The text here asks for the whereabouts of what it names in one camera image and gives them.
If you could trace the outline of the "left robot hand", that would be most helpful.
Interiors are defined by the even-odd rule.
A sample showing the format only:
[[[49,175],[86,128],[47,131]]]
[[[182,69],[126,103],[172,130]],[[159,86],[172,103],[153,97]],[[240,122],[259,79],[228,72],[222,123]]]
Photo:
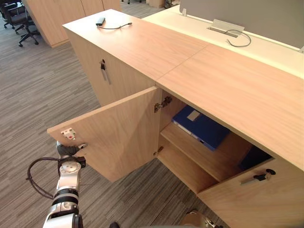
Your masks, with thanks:
[[[88,146],[87,143],[82,143],[80,145],[74,146],[64,146],[59,141],[57,141],[56,145],[57,152],[59,153],[60,157],[74,156],[78,151]]]

